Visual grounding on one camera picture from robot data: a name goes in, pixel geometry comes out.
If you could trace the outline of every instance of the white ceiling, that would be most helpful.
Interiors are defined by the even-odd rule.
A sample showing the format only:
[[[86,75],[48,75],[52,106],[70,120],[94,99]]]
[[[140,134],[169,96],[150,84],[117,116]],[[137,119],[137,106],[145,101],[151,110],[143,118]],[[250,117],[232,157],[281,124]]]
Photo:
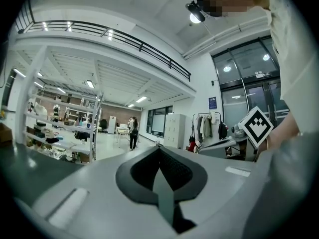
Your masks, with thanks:
[[[185,5],[192,0],[33,0],[37,21],[82,20],[106,25],[127,33],[135,26],[146,28],[179,52],[186,52],[203,39],[265,13],[254,8],[229,18],[209,17],[205,24],[191,24]]]
[[[27,74],[27,68],[32,63],[39,46],[16,51],[14,67]],[[68,93],[78,92],[84,95],[98,95],[104,93],[104,100],[121,106],[134,104],[135,107],[145,107],[164,100],[183,97],[173,86],[158,83],[155,79],[142,74],[129,72],[114,67],[105,61],[94,59],[92,53],[87,52],[85,58],[77,56],[76,49],[60,49],[50,47],[43,67],[38,77],[44,84],[60,87]],[[94,89],[88,87],[86,81],[91,80]],[[148,99],[136,103],[146,96]]]

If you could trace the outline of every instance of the black pants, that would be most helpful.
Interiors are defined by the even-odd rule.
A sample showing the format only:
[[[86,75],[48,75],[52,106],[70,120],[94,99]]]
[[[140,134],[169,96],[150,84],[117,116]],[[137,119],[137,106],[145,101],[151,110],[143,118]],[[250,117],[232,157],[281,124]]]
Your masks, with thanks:
[[[133,136],[133,134],[130,133],[130,139],[131,139],[131,141],[130,141],[130,148],[131,148],[131,149],[135,149],[135,147],[136,147],[136,140],[138,139],[138,136],[137,136],[137,135],[136,135],[136,136]]]

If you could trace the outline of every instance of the white cabinet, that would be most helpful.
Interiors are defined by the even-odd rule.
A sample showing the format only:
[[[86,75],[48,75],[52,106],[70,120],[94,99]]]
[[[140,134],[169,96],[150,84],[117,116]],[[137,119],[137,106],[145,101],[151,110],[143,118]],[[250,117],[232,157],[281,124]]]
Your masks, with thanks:
[[[185,115],[166,115],[164,146],[183,149],[185,133]]]

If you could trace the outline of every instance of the woman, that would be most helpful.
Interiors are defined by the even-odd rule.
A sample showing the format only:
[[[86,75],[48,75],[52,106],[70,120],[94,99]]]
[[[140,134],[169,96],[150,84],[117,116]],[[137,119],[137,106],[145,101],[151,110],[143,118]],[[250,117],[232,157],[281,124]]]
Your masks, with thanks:
[[[133,117],[133,120],[130,122],[130,150],[134,150],[136,148],[136,141],[139,135],[138,126],[138,120],[136,117]]]

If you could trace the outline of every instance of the glass door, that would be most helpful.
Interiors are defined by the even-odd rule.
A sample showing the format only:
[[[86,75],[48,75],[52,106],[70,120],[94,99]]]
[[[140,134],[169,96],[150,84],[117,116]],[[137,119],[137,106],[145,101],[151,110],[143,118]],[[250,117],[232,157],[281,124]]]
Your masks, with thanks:
[[[289,113],[286,103],[280,99],[280,79],[246,86],[249,109],[258,106],[270,122],[277,127]]]

